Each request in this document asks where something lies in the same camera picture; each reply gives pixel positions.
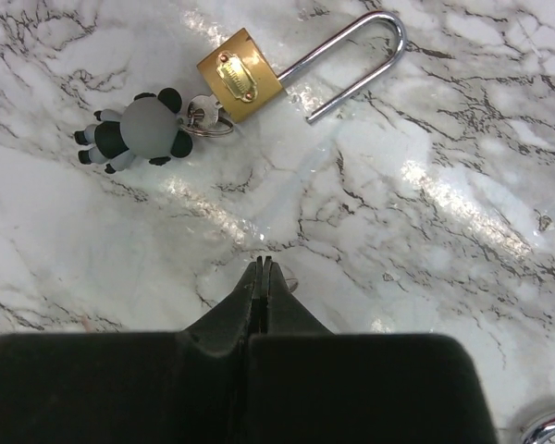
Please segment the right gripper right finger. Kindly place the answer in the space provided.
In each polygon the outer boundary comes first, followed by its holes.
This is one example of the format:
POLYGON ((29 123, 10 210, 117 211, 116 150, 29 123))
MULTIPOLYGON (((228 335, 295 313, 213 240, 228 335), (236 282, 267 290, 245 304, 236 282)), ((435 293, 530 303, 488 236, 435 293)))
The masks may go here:
POLYGON ((248 443, 493 443, 475 365, 454 338, 334 334, 260 261, 246 352, 248 443))

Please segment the small brass padlock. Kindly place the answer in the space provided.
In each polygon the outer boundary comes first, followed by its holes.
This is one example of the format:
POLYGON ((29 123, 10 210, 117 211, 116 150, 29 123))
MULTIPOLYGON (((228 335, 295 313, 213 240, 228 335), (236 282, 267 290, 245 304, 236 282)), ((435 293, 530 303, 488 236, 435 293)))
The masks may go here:
POLYGON ((214 108, 225 110, 233 122, 241 123, 281 93, 287 80, 310 66, 338 43, 371 24, 388 26, 393 31, 395 44, 391 55, 372 72, 316 108, 306 118, 309 124, 314 124, 401 60, 408 38, 399 17, 387 11, 366 13, 280 74, 274 72, 253 37, 242 28, 200 61, 197 68, 215 97, 214 108))

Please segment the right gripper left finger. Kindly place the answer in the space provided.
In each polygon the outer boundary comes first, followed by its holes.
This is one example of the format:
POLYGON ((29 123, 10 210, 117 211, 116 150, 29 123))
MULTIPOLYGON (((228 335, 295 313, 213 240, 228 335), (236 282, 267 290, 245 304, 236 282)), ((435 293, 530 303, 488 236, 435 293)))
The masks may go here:
POLYGON ((0 443, 235 443, 263 264, 181 331, 0 335, 0 443))

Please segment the astronaut keychain with keys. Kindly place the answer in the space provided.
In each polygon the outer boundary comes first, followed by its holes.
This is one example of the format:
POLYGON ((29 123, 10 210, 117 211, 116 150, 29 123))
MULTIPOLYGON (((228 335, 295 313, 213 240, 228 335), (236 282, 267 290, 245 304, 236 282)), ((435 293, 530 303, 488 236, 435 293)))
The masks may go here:
POLYGON ((95 111, 97 122, 74 133, 76 144, 83 147, 78 151, 80 163, 104 165, 108 174, 126 169, 137 159, 162 166, 188 156, 194 136, 222 137, 233 131, 234 124, 213 96, 195 96, 185 113, 182 105, 179 92, 165 88, 136 95, 121 113, 95 111))

